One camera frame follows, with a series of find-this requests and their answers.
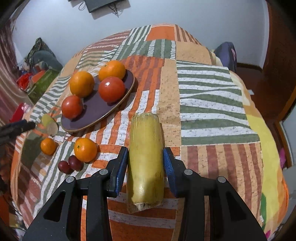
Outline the yellow sugarcane piece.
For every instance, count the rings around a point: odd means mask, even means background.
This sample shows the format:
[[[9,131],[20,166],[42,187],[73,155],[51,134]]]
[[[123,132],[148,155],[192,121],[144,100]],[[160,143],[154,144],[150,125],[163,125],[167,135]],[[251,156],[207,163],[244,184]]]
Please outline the yellow sugarcane piece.
[[[163,134],[159,117],[136,113],[130,125],[127,167],[127,211],[161,205],[164,198]]]
[[[50,115],[44,114],[41,118],[41,122],[48,135],[53,137],[58,133],[58,124]]]

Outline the red box on floor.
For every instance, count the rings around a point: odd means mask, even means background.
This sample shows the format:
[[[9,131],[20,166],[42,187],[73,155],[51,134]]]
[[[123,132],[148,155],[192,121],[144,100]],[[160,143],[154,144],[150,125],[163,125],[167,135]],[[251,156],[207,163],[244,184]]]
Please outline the red box on floor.
[[[13,116],[10,119],[10,123],[15,123],[17,121],[21,121],[23,118],[24,113],[29,110],[31,106],[27,103],[21,103],[17,107],[16,111],[14,112]]]

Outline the striped red curtain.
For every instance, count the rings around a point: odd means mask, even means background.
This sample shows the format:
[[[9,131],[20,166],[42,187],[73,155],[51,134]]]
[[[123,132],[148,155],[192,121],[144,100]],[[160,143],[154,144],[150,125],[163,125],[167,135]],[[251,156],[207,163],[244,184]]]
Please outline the striped red curtain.
[[[21,103],[31,104],[28,95],[22,91],[16,81],[21,73],[16,61],[15,47],[12,37],[11,20],[1,27],[1,125],[6,125]]]

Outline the small tangerine left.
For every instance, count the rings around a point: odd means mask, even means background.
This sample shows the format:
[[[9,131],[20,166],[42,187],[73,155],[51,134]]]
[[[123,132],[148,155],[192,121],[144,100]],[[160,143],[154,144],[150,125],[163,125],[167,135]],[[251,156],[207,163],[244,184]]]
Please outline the small tangerine left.
[[[45,138],[43,141],[41,141],[40,148],[44,154],[51,156],[55,153],[57,144],[53,139]]]

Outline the dark red plum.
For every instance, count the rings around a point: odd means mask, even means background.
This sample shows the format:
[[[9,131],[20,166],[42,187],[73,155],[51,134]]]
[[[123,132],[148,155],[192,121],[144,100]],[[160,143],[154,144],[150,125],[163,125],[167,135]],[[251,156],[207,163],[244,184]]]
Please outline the dark red plum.
[[[74,171],[81,171],[84,163],[81,162],[75,155],[72,155],[68,158],[69,166]]]
[[[67,175],[71,174],[73,172],[73,170],[71,169],[71,167],[67,161],[60,161],[58,163],[58,169],[60,172],[67,174]]]

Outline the red tomato left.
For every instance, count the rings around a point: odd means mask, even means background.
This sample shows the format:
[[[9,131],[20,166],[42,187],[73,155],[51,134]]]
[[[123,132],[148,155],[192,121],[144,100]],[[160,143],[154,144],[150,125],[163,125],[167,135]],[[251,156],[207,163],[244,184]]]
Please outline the red tomato left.
[[[75,119],[83,111],[82,100],[76,95],[68,96],[63,100],[61,110],[65,118]]]

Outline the red tomato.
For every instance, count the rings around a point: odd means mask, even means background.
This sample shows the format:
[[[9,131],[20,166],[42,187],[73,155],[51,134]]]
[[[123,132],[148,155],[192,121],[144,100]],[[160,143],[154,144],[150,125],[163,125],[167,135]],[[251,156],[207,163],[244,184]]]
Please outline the red tomato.
[[[99,84],[98,93],[105,102],[114,103],[124,96],[125,84],[118,77],[107,77]]]
[[[83,111],[82,100],[76,95],[68,96],[63,100],[61,110],[65,118],[75,119]]]

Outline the tangerine near plums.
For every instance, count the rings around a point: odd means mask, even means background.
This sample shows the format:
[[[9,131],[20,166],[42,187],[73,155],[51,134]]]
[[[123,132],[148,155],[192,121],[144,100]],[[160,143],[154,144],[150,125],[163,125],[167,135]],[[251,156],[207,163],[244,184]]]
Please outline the tangerine near plums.
[[[88,138],[79,138],[74,145],[74,154],[81,162],[91,162],[95,159],[98,152],[98,146]]]

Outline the orange on plate left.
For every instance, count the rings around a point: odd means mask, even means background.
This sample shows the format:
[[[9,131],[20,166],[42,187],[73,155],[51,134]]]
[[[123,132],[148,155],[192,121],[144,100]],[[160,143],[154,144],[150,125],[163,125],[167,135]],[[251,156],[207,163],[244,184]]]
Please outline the orange on plate left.
[[[73,95],[85,98],[93,91],[95,81],[94,77],[87,71],[79,71],[72,75],[69,84]]]

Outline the orange on plate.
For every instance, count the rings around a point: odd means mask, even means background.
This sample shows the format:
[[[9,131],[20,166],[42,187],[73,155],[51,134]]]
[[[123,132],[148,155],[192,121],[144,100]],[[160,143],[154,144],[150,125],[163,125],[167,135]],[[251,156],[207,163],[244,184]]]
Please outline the orange on plate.
[[[85,98],[93,91],[95,81],[94,77],[87,71],[79,71],[72,75],[69,84],[73,95]]]
[[[102,66],[98,72],[98,78],[103,81],[107,77],[117,77],[123,79],[126,73],[126,68],[123,63],[117,60],[111,60]]]

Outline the dark purple round plate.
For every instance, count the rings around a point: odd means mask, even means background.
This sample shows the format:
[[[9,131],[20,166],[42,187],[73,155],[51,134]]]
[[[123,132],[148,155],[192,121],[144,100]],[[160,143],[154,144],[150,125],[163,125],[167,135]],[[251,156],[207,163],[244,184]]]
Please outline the dark purple round plate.
[[[84,111],[81,115],[74,120],[69,120],[62,115],[61,127],[63,130],[69,133],[79,132],[106,118],[129,97],[135,84],[135,77],[130,70],[126,70],[123,78],[126,88],[125,94],[120,100],[112,104],[105,102],[98,94],[100,84],[98,75],[94,77],[94,82],[93,92],[89,97],[83,99]]]

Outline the red tomato right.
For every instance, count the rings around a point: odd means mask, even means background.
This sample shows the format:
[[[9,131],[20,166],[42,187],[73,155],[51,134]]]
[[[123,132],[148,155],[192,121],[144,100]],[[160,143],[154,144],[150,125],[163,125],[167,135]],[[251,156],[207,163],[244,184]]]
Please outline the red tomato right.
[[[99,84],[98,93],[105,102],[114,103],[124,96],[125,84],[118,77],[107,77]]]

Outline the orange on plate right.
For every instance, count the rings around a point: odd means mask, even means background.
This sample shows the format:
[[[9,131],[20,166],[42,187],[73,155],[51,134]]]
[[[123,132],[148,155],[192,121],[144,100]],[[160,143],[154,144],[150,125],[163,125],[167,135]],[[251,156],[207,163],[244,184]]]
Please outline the orange on plate right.
[[[107,77],[117,77],[123,79],[126,73],[126,68],[123,63],[117,60],[111,60],[102,66],[98,72],[98,78],[103,81]]]

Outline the dark blue bag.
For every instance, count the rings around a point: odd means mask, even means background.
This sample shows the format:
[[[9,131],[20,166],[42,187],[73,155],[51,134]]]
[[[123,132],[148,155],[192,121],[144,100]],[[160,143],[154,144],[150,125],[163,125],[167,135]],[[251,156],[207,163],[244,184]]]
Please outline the dark blue bag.
[[[214,50],[214,54],[220,59],[224,67],[236,73],[237,54],[232,42],[222,43]]]

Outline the black wall device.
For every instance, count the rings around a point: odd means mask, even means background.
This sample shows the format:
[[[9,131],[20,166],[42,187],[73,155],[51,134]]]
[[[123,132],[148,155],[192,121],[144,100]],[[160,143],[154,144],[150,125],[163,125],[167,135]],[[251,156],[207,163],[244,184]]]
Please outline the black wall device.
[[[130,1],[68,1],[72,7],[77,6],[79,11],[87,10],[93,19],[108,14],[119,17],[125,9],[130,8]]]

